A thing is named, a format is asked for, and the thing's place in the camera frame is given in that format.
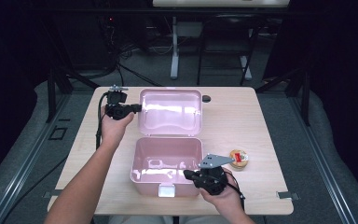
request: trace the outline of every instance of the gray floor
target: gray floor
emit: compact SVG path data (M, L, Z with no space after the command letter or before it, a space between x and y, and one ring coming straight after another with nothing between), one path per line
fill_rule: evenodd
M176 80L170 79L171 52L157 54L152 51L146 55L140 51L134 51L128 60L121 62L163 86L196 86L197 55L193 43L193 40L188 39L182 44L179 78ZM246 82L244 86L257 88L263 84L262 75L272 45L273 40L265 37L259 38L250 66L254 78ZM164 52L167 49L156 48L156 50ZM150 86L129 72L123 71L123 76L126 86ZM240 79L240 76L202 77L201 86L239 86ZM102 86L120 84L117 72L108 77L93 79L93 81ZM76 80L72 80L72 83L75 87L73 94L65 96L57 92L62 110L49 125L45 123L48 115L47 84L42 83L35 89L38 93L38 103L33 116L0 166L0 223L9 207L69 152L92 95L92 90L82 83ZM311 126L305 129L297 116L297 99L286 98L282 94L284 86L285 84L280 84L272 91L257 96L286 184L289 190L297 192L301 199L293 202L295 212L292 215L267 217L267 222L354 223L356 221L358 223L358 184L335 151L329 121L319 98L314 94L310 97ZM66 129L62 140L48 140L54 127ZM332 193L326 186L321 170L315 162L313 146L305 130L311 130L314 133L318 146L325 155L331 173L339 185L340 193L353 214L353 219L347 222L337 211L337 205L332 200ZM39 139L43 133L47 136L45 141ZM34 157L34 163L24 163L31 161L28 160L30 156ZM30 172L21 177L16 176L24 166L29 166ZM55 188L62 167L63 164L27 193L10 213L6 223L42 223L47 213L49 200L43 195ZM12 182L14 179L21 179L23 182ZM253 219L257 223L264 223L262 217L253 217ZM96 217L96 222L106 223L107 217Z

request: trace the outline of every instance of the light wood tabletop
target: light wood tabletop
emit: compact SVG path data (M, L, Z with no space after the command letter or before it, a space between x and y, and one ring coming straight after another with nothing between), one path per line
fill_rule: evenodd
M138 104L140 91L130 87L126 104ZM255 91L252 88L197 87L202 95L212 98L202 106L202 129L196 135L202 142L203 154L228 156L232 149L247 152L249 162L241 171L224 165L237 178L245 195L245 209L249 215L290 215L293 204L279 199L277 191L287 191L269 130ZM95 151L98 102L107 87L96 89L81 123L70 155L63 167L56 189L63 189ZM136 141L144 137L137 128L138 117L130 123L103 186L96 215L218 215L214 206L202 196L159 198L143 196L131 182L131 166ZM53 196L48 209L57 197Z
M287 7L290 0L153 0L154 7Z

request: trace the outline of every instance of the human arm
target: human arm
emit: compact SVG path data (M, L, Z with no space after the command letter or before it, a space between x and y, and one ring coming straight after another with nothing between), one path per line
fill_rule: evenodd
M232 174L228 169L223 169L225 172ZM228 183L237 187L237 184L231 175L227 175L227 179ZM254 224L249 216L243 211L240 195L234 189L227 187L219 195L210 195L205 189L200 189L200 193L204 200L213 204L219 214L225 217L231 224Z
M63 189L51 206L45 223L90 223L113 155L133 116L130 113L121 120L103 116L101 145Z

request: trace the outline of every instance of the dark background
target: dark background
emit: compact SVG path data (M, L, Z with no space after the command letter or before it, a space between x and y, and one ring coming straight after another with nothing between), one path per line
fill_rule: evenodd
M338 154L358 180L358 1L292 0L289 7L291 11L327 9L329 13L316 20L283 20L265 77L282 76L299 67L306 55L312 57L310 88L324 103ZM64 21L57 28L63 45L76 49L68 50L69 61L109 66L109 55L96 33L97 22L72 18L65 27ZM76 29L87 29L89 35L69 32ZM0 162L32 115L34 87L47 79L53 64L65 61L55 50L60 46L51 45L43 32L40 20L21 11L15 1L0 0Z

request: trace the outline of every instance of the person's left arm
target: person's left arm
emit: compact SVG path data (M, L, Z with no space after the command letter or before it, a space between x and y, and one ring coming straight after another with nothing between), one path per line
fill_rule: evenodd
M63 189L51 206L45 223L90 223L100 200L103 183L133 113L121 120L104 116L103 141L89 161Z

